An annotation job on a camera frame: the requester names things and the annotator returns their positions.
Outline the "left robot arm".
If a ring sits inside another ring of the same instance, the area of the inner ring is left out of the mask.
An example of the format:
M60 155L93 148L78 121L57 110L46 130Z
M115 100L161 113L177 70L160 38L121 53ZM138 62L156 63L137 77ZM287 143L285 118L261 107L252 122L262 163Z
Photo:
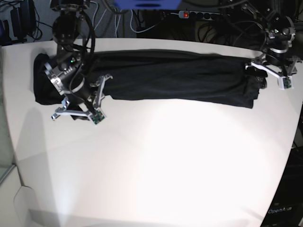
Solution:
M239 37L249 39L250 48L261 54L246 68L261 71L277 79L281 90L294 87L296 64L301 59L291 53L296 33L295 0L222 0L220 11Z

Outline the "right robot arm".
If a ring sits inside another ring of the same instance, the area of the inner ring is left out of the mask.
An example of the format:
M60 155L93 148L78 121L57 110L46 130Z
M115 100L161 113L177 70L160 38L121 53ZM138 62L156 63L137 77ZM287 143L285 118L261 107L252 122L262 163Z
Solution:
M106 117L101 109L103 89L112 76L101 75L95 82L88 81L96 44L93 24L85 12L89 6L89 0L50 2L50 8L60 14L52 26L57 52L45 63L45 74L63 96L62 106L55 110L52 120L68 115L97 125Z

